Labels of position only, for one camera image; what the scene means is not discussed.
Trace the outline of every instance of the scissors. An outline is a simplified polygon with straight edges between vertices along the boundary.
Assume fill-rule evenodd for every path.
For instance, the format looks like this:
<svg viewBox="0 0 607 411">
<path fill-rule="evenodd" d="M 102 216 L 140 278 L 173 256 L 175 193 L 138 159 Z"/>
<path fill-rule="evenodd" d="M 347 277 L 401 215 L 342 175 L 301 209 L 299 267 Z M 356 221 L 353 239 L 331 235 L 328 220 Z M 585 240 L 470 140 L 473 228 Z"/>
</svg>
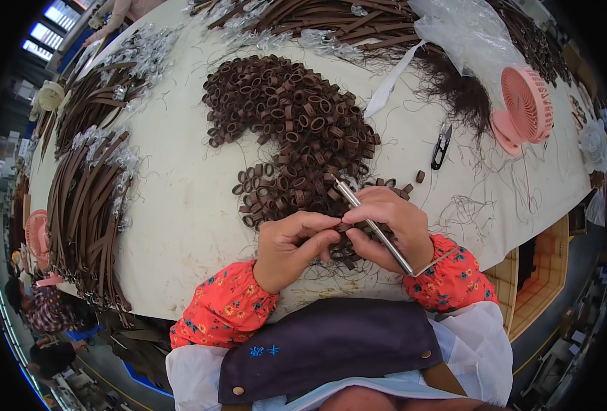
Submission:
<svg viewBox="0 0 607 411">
<path fill-rule="evenodd" d="M 452 125 L 450 124 L 449 127 L 447 127 L 447 122 L 444 122 L 443 126 L 440 128 L 438 143 L 436 143 L 436 148 L 434 149 L 434 156 L 431 159 L 431 168 L 433 170 L 439 170 L 440 166 L 443 164 L 445 152 L 447 152 L 447 146 L 449 145 L 449 140 L 451 138 Z"/>
</svg>

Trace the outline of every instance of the pink fan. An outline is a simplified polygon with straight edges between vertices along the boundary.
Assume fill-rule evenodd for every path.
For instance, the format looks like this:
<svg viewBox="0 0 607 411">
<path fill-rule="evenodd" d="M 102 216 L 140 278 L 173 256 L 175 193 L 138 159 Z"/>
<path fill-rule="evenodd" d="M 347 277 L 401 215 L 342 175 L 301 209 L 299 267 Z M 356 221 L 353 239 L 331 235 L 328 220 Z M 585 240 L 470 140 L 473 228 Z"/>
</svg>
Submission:
<svg viewBox="0 0 607 411">
<path fill-rule="evenodd" d="M 37 259 L 47 263 L 50 252 L 47 248 L 49 239 L 45 232 L 47 226 L 47 211 L 36 210 L 27 219 L 24 227 L 24 237 L 29 252 Z"/>
<path fill-rule="evenodd" d="M 541 144 L 550 136 L 553 108 L 546 82 L 530 68 L 502 70 L 502 94 L 507 110 L 491 112 L 496 140 L 512 156 L 521 153 L 521 144 Z"/>
</svg>

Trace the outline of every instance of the worker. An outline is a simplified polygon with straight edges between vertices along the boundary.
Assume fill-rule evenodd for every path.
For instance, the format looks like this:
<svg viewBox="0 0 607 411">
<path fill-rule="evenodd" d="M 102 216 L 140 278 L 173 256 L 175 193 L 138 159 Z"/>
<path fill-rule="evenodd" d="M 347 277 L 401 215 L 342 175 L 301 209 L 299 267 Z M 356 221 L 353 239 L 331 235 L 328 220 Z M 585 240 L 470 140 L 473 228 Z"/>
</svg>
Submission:
<svg viewBox="0 0 607 411">
<path fill-rule="evenodd" d="M 155 7 L 164 3 L 166 0 L 114 0 L 114 8 L 111 16 L 107 19 L 107 25 L 93 33 L 84 41 L 84 46 L 87 46 L 94 41 L 105 38 L 115 29 L 118 29 L 123 23 L 125 17 L 128 17 L 133 22 L 145 16 Z"/>
<path fill-rule="evenodd" d="M 29 324 L 44 333 L 89 329 L 97 322 L 86 302 L 54 285 L 39 287 L 31 280 L 11 277 L 4 294 L 17 314 L 23 311 Z"/>
<path fill-rule="evenodd" d="M 356 195 L 362 204 L 342 219 L 299 211 L 264 222 L 257 261 L 231 264 L 196 287 L 167 356 L 179 411 L 252 403 L 266 411 L 503 409 L 513 355 L 478 262 L 429 234 L 426 214 L 389 189 Z M 321 299 L 263 327 L 278 293 L 317 256 L 330 260 L 329 245 L 340 241 L 333 227 L 365 219 L 387 224 L 421 273 L 403 276 L 414 301 Z M 346 234 L 357 255 L 403 274 L 382 244 L 357 228 Z"/>
<path fill-rule="evenodd" d="M 27 364 L 27 370 L 43 384 L 55 387 L 56 383 L 52 377 L 65 371 L 68 366 L 72 366 L 73 370 L 79 374 L 75 358 L 77 353 L 88 351 L 88 348 L 84 341 L 58 342 L 44 347 L 50 341 L 52 341 L 50 338 L 36 341 L 36 344 L 29 349 L 29 357 L 32 362 Z"/>
</svg>

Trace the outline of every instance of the orange floral sleeve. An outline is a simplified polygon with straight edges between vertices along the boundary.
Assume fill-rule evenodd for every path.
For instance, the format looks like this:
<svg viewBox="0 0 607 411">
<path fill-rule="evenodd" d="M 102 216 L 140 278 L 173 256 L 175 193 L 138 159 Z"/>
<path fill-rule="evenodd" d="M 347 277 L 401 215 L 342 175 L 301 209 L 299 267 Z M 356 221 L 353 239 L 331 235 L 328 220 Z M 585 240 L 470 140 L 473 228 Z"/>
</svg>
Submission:
<svg viewBox="0 0 607 411">
<path fill-rule="evenodd" d="M 276 309 L 278 294 L 269 294 L 255 282 L 254 265 L 255 260 L 233 263 L 196 287 L 189 307 L 171 327 L 171 348 L 232 348 L 262 327 Z"/>
<path fill-rule="evenodd" d="M 434 259 L 456 244 L 443 235 L 431 235 Z M 463 247 L 429 267 L 417 278 L 404 277 L 406 292 L 427 311 L 452 312 L 479 301 L 497 303 L 493 284 L 479 271 L 477 259 Z"/>
</svg>

